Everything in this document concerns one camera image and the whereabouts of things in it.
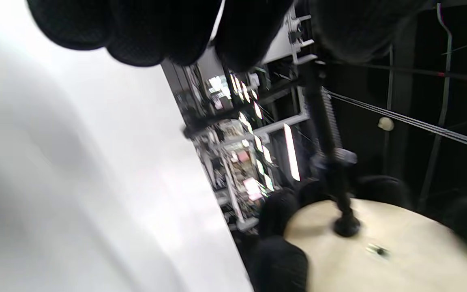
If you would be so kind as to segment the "person's left hand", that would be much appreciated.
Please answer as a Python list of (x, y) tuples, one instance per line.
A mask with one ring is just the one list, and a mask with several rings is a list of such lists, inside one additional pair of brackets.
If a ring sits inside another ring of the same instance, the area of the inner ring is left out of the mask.
[[(337, 58), (362, 63), (387, 52), (426, 0), (312, 0), (315, 33)], [(29, 0), (38, 28), (73, 50), (106, 48), (121, 63), (196, 63), (210, 41), (233, 72), (267, 54), (293, 0)]]

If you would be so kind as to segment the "person's right hand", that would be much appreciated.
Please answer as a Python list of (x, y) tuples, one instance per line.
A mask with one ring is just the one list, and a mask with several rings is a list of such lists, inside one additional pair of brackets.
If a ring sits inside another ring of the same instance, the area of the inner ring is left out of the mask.
[(467, 292), (467, 198), (439, 223), (406, 209), (401, 181), (362, 177), (353, 205), (363, 227), (343, 238), (331, 226), (334, 204), (305, 191), (308, 205), (293, 211), (285, 234), (254, 253), (256, 292)]

